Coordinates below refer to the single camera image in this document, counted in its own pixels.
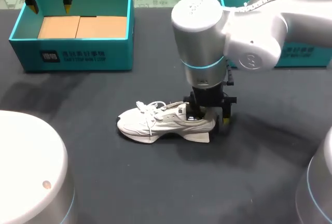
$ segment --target sneaker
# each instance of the sneaker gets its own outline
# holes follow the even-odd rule
[[[148,105],[136,102],[137,108],[125,111],[117,118],[119,131],[126,137],[151,144],[162,135],[176,133],[194,142],[210,142],[209,132],[216,124],[217,114],[212,108],[201,108],[202,118],[195,117],[189,103],[166,105],[156,101]]]

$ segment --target brown cardboard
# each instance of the brown cardboard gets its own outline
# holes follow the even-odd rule
[[[38,39],[75,38],[80,16],[44,17]]]
[[[76,38],[125,38],[127,17],[81,17]]]

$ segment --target shoe heel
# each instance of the shoe heel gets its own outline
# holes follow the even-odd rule
[[[210,142],[210,136],[208,132],[205,133],[194,133],[194,134],[184,134],[181,135],[184,139],[198,142],[198,143],[209,143]]]

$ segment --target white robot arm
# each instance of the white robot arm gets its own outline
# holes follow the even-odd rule
[[[218,0],[178,2],[172,25],[191,101],[222,106],[227,60],[238,69],[266,71],[277,64],[285,41],[332,47],[331,6],[332,0],[250,0],[239,8]]]

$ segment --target blue light strip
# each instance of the blue light strip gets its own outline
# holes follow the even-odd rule
[[[182,61],[182,63],[185,64],[187,67],[190,67],[190,68],[193,68],[193,69],[206,69],[206,68],[213,67],[213,66],[217,65],[217,64],[218,64],[223,58],[224,58],[224,57],[221,57],[221,58],[220,58],[218,61],[216,61],[215,63],[212,63],[212,64],[210,64],[210,65],[208,65],[208,66],[202,66],[202,67],[191,66],[191,65],[185,63],[184,61],[182,61],[182,60],[181,60],[181,61]]]
[[[71,203],[71,205],[70,205],[70,207],[69,207],[69,209],[68,209],[67,214],[64,216],[64,218],[63,218],[62,222],[60,222],[60,224],[63,224],[64,221],[65,221],[65,219],[66,219],[67,216],[69,215],[69,212],[71,211],[71,208],[72,208],[72,206],[73,206],[73,204],[74,204],[74,199],[75,199],[75,188],[74,188],[74,194],[73,194],[72,203]]]
[[[321,210],[321,208],[318,206],[318,204],[317,204],[315,198],[313,197],[313,194],[312,194],[312,192],[311,192],[311,189],[310,189],[310,184],[309,184],[309,168],[310,168],[310,165],[311,165],[312,159],[311,159],[311,161],[310,161],[310,163],[309,163],[308,170],[307,170],[307,184],[308,184],[308,190],[309,190],[309,193],[310,193],[311,199],[312,199],[313,203],[315,204],[315,206],[317,207],[317,209],[321,212],[321,214],[325,217],[325,219],[326,219],[328,222],[332,223],[332,220],[331,220],[331,219],[330,219],[330,218],[329,218],[329,217],[323,212],[323,210]]]

